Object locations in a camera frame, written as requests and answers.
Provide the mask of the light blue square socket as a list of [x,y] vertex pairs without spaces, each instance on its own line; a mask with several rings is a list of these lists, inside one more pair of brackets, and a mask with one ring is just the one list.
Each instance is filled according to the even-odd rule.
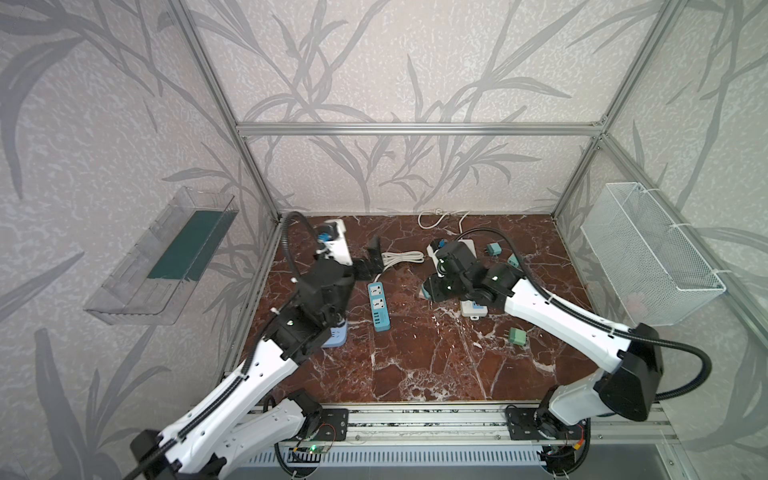
[[324,349],[338,348],[343,346],[347,340],[348,323],[344,322],[341,326],[330,329],[330,338],[322,345]]

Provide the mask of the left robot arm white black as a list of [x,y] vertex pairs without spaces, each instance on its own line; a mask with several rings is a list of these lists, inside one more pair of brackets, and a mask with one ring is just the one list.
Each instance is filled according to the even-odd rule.
[[264,325],[246,359],[180,419],[132,440],[138,464],[128,478],[224,479],[266,447],[318,429],[322,408],[303,391],[246,418],[331,338],[356,283],[383,270],[379,238],[370,241],[367,257],[354,258],[342,231],[315,237],[314,264],[297,275],[295,293]]

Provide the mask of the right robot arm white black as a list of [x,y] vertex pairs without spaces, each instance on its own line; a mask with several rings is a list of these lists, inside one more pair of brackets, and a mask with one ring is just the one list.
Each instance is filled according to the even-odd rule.
[[[578,307],[536,284],[523,267],[487,267],[463,241],[434,241],[427,254],[436,271],[423,283],[424,298],[500,310],[553,335],[596,365],[594,373],[556,386],[542,399],[534,422],[547,434],[600,415],[642,422],[654,403],[686,395],[711,375],[712,360],[702,349],[665,340],[649,325],[628,327]],[[701,366],[693,379],[662,392],[665,349],[690,354]]]

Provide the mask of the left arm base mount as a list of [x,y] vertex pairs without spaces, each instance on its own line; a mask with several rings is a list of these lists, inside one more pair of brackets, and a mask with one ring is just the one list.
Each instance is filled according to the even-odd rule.
[[292,441],[344,441],[349,427],[350,411],[346,408],[323,409],[319,414],[311,415],[299,433],[291,437]]

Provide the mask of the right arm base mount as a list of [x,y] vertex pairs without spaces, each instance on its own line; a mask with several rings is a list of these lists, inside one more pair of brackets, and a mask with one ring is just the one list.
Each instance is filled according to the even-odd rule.
[[504,417],[511,440],[579,443],[588,436],[590,426],[589,419],[566,425],[537,407],[512,404],[506,406]]

